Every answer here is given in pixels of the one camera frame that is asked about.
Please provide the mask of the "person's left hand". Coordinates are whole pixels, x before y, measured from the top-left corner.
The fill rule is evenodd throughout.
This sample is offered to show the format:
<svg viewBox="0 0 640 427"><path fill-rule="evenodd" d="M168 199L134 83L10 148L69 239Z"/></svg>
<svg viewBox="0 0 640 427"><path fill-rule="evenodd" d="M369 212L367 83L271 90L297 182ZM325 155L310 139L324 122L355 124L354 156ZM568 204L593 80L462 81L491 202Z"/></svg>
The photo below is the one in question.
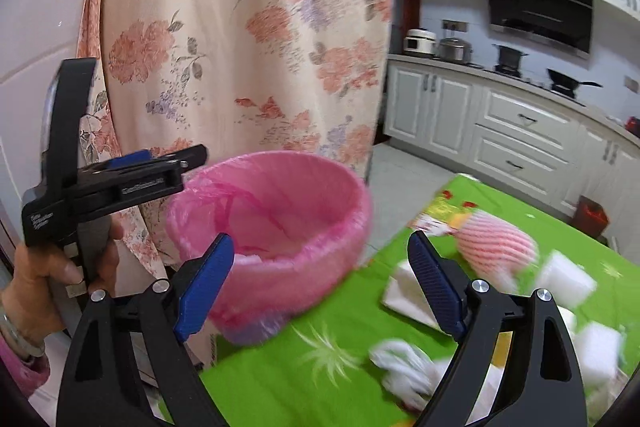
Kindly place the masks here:
<svg viewBox="0 0 640 427"><path fill-rule="evenodd" d="M1 323L1 334L20 357L28 358L41 351L43 340L64 329L50 283L68 286L83 280L78 266L60 248L17 246L13 279L1 291L6 318Z"/></svg>

